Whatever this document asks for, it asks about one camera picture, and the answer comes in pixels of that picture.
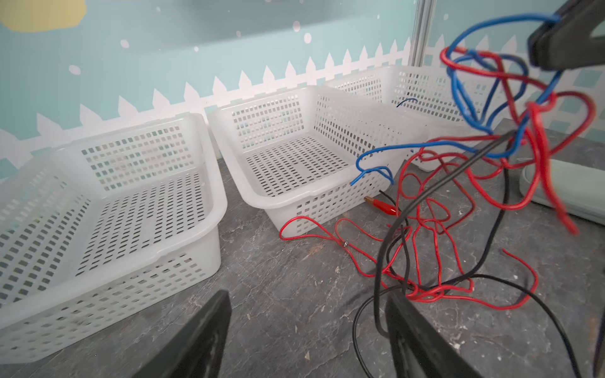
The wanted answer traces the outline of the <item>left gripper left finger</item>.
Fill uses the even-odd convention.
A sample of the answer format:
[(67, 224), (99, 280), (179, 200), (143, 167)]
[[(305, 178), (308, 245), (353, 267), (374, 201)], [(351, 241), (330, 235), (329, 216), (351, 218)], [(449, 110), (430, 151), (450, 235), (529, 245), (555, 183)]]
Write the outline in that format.
[(135, 377), (217, 377), (231, 320), (228, 291), (220, 290)]

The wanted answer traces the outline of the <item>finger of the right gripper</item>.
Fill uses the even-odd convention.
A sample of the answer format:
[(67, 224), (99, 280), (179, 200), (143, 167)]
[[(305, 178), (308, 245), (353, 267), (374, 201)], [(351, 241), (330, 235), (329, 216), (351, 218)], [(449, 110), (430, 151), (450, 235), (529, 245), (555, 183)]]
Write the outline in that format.
[(604, 37), (592, 32), (604, 22), (604, 1), (568, 1), (528, 39), (529, 61), (545, 71), (604, 64)]

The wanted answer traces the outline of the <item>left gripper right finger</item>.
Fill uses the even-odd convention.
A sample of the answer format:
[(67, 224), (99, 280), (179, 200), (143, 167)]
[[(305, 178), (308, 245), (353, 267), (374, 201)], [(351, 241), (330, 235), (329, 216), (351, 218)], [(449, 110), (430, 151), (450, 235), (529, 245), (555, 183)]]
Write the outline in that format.
[(403, 293), (397, 291), (389, 296), (385, 315), (398, 377), (480, 376)]

